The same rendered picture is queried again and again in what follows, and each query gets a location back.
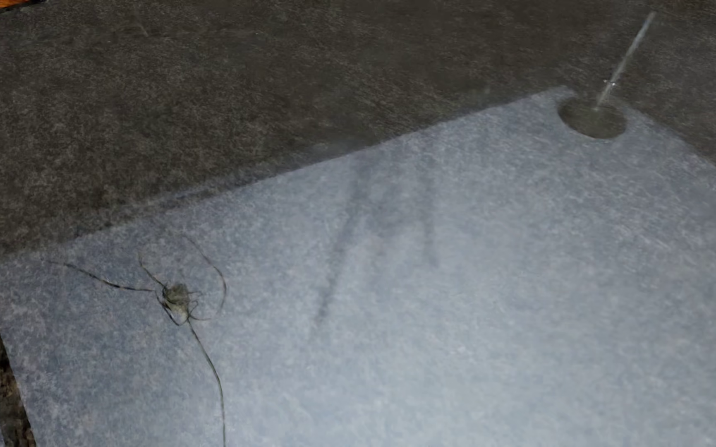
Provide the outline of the thin metal stand pole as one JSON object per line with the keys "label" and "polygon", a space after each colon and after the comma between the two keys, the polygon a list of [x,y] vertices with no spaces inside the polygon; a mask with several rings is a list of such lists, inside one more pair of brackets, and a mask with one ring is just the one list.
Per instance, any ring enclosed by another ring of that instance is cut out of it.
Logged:
{"label": "thin metal stand pole", "polygon": [[616,67],[614,68],[610,78],[605,82],[605,85],[597,98],[594,101],[594,105],[592,108],[598,109],[602,107],[609,97],[611,96],[611,93],[613,89],[618,86],[621,76],[623,75],[626,67],[630,63],[634,53],[637,51],[639,46],[641,45],[641,42],[644,40],[644,37],[646,36],[649,28],[651,27],[651,24],[654,22],[657,12],[655,10],[651,10],[646,18],[644,19],[641,28],[637,31],[637,34],[633,37],[630,45],[625,50],[625,54],[621,57],[621,60],[618,62]]}

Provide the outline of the round metal stand base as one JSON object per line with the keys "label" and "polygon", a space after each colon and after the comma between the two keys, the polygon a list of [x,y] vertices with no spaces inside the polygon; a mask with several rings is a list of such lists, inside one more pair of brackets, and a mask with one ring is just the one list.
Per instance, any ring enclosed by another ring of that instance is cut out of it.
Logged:
{"label": "round metal stand base", "polygon": [[572,130],[595,139],[612,139],[625,133],[628,121],[624,113],[608,103],[574,96],[562,101],[558,115]]}

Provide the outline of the grey floor mat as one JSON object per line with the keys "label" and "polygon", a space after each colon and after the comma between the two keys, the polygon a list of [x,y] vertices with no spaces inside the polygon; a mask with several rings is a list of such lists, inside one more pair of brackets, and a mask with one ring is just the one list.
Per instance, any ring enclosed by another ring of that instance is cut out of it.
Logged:
{"label": "grey floor mat", "polygon": [[38,447],[716,447],[716,166],[566,88],[0,260]]}

